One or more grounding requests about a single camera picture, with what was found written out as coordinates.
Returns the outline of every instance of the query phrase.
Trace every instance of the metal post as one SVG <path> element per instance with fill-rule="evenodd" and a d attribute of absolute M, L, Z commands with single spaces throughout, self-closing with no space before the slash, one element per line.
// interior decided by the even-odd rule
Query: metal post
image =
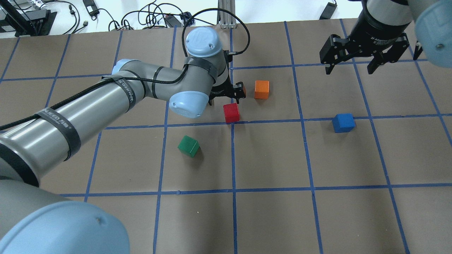
<path fill-rule="evenodd" d="M 235 14 L 235 0 L 218 0 L 218 8 L 228 10 Z M 236 28 L 237 22 L 235 18 L 225 12 L 218 12 L 217 24 L 221 28 Z"/>
<path fill-rule="evenodd" d="M 14 20 L 14 22 L 20 26 L 28 35 L 36 35 L 36 31 L 31 25 L 31 20 L 26 20 L 22 15 L 14 8 L 14 6 L 8 2 L 8 0 L 0 0 L 1 7 L 8 13 L 8 15 Z"/>

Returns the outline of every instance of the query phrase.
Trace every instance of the blue cube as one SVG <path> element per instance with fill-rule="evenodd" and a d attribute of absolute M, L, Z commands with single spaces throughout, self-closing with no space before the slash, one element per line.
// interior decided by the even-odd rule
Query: blue cube
<path fill-rule="evenodd" d="M 333 127 L 336 133 L 350 132 L 355 126 L 355 120 L 353 120 L 353 115 L 350 113 L 337 114 L 333 118 Z"/>

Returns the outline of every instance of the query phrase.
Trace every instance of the gray velcro strap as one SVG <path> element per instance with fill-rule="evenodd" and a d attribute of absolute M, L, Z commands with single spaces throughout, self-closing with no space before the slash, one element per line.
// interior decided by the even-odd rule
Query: gray velcro strap
<path fill-rule="evenodd" d="M 218 70 L 211 62 L 206 59 L 198 58 L 198 57 L 186 57 L 185 64 L 194 65 L 205 69 L 210 76 L 212 76 L 213 80 L 216 80 L 218 77 Z"/>
<path fill-rule="evenodd" d="M 72 123 L 69 122 L 64 116 L 62 116 L 60 113 L 51 108 L 45 108 L 36 114 L 40 116 L 43 120 L 46 120 L 47 122 L 51 123 L 53 126 L 55 126 L 55 128 L 57 128 L 61 132 L 61 134 L 63 134 L 69 146 L 69 151 L 67 152 L 66 160 L 71 158 L 71 156 L 73 156 L 80 150 L 81 140 L 79 133 L 72 125 Z"/>
<path fill-rule="evenodd" d="M 137 97 L 129 82 L 121 75 L 107 75 L 102 76 L 103 79 L 112 79 L 119 87 L 121 87 L 126 93 L 127 98 L 129 99 L 129 110 L 131 110 L 135 104 L 137 103 Z"/>

